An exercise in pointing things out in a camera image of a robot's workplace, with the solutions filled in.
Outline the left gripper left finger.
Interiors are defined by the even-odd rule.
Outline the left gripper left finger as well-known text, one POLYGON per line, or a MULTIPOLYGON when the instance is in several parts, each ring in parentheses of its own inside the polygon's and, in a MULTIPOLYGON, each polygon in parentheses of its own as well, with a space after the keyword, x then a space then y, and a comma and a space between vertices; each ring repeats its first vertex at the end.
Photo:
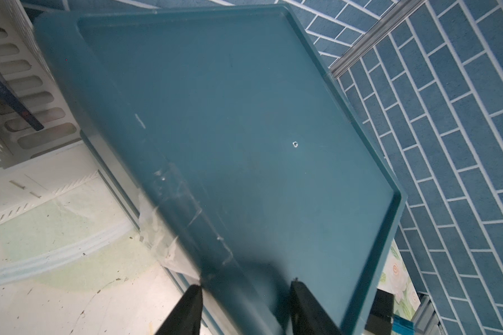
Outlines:
POLYGON ((155 334, 199 335, 202 312, 202 288, 198 285, 191 285, 155 334))

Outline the teal three-drawer cabinet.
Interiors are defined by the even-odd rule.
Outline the teal three-drawer cabinet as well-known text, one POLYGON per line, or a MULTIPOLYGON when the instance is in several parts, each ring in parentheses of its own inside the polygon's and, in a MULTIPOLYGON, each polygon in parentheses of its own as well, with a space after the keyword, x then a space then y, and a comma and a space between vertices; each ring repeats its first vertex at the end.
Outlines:
POLYGON ((34 35, 91 151, 243 334, 304 283, 362 333, 405 193, 286 5, 55 11, 34 35))

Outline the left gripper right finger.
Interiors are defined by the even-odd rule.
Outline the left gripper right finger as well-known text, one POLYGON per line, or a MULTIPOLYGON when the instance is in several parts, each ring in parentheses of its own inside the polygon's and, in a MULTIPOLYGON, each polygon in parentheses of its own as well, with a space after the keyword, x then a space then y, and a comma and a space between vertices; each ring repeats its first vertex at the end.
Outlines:
POLYGON ((289 301, 293 334, 342 334, 303 282, 291 282, 289 301))

